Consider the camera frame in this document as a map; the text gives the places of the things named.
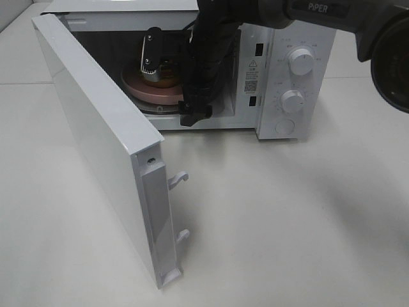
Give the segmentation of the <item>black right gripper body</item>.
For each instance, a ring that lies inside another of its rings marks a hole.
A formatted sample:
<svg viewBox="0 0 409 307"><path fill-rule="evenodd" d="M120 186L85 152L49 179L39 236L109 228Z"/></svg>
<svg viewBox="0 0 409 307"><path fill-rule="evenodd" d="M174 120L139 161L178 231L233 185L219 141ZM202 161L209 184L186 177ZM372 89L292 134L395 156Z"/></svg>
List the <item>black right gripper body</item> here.
<svg viewBox="0 0 409 307"><path fill-rule="evenodd" d="M224 87L223 62L230 54L230 34L222 28L212 33L188 29L162 32L160 64L170 61L178 65L183 101L212 105Z"/></svg>

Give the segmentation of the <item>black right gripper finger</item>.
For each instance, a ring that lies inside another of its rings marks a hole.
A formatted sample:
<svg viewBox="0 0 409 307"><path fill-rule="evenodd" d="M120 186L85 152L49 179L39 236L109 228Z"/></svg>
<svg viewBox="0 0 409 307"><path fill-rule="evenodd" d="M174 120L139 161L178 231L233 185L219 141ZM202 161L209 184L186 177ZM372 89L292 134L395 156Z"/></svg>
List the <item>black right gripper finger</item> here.
<svg viewBox="0 0 409 307"><path fill-rule="evenodd" d="M191 102L179 101L178 111L180 114L180 125L192 127L201 120L212 117L213 108L209 104L193 104Z"/></svg>

